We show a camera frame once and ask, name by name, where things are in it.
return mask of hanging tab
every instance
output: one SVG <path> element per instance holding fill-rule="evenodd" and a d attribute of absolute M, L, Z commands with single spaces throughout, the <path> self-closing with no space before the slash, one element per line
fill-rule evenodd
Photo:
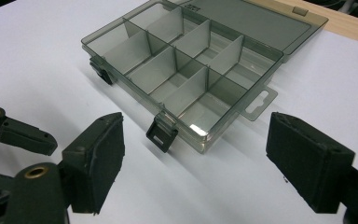
<path fill-rule="evenodd" d="M 146 136 L 164 153 L 168 151 L 178 131 L 172 125 L 158 117 L 154 118 L 152 125 L 146 133 Z"/>
<path fill-rule="evenodd" d="M 255 103 L 257 98 L 261 97 L 261 93 L 263 91 L 267 93 L 267 96 L 262 99 L 262 104 L 257 106 L 252 111 L 248 111 L 248 108 L 251 106 L 251 104 Z M 275 99 L 275 97 L 277 97 L 277 95 L 278 93 L 275 90 L 269 88 L 268 86 L 264 86 L 260 93 L 256 96 L 256 98 L 254 98 L 252 103 L 250 103 L 244 110 L 241 111 L 241 115 L 243 115 L 250 121 L 255 121 L 261 115 L 261 113 L 263 113 L 263 111 L 272 103 L 272 101 Z"/>

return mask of hinged lid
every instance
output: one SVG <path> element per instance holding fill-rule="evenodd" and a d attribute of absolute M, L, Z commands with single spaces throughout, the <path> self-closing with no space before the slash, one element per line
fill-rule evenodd
<path fill-rule="evenodd" d="M 193 0 L 181 5 L 282 51 L 284 61 L 328 21 L 271 0 Z"/>

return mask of white table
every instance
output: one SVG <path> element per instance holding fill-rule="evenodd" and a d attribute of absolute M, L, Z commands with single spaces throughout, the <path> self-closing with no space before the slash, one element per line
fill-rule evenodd
<path fill-rule="evenodd" d="M 138 1 L 18 0 L 0 8 L 0 106 L 55 136 L 51 157 L 0 143 L 0 174 L 61 151 L 98 117 L 122 111 L 126 156 L 98 216 L 71 223 L 342 223 L 317 215 L 266 157 L 271 112 L 299 117 L 356 152 L 358 42 L 320 32 L 274 75 L 279 95 L 260 118 L 237 118 L 205 155 L 177 138 L 162 153 L 146 137 L 153 116 L 89 66 L 80 39 L 140 6 Z"/>

